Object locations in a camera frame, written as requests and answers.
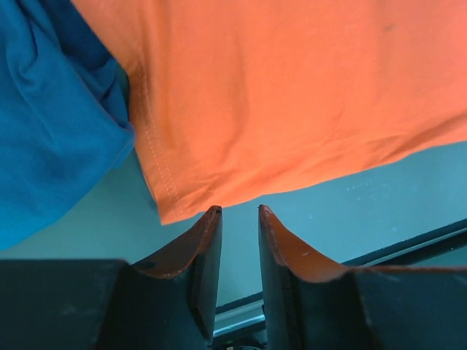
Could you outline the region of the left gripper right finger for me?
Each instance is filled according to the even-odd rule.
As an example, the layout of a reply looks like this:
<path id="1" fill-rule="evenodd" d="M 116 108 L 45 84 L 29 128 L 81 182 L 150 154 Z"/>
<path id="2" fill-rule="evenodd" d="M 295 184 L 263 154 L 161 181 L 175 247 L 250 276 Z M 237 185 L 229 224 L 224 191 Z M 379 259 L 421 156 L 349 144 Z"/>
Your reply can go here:
<path id="1" fill-rule="evenodd" d="M 347 267 L 258 209 L 270 349 L 464 349 L 464 267 Z"/>

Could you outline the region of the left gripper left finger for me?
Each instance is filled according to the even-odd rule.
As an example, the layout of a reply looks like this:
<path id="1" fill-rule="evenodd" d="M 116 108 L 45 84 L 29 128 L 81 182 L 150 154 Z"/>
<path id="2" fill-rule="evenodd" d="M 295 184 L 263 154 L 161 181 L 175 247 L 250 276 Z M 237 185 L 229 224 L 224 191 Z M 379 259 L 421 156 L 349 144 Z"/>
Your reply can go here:
<path id="1" fill-rule="evenodd" d="M 2 260 L 3 349 L 207 349 L 222 210 L 146 258 Z"/>

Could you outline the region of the orange t shirt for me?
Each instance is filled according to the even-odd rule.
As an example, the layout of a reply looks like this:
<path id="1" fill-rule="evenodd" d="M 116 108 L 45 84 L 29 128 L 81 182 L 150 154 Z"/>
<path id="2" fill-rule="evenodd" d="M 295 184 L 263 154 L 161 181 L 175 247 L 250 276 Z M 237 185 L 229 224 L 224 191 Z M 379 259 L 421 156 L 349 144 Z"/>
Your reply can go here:
<path id="1" fill-rule="evenodd" d="M 466 140 L 464 1 L 76 1 L 162 224 Z"/>

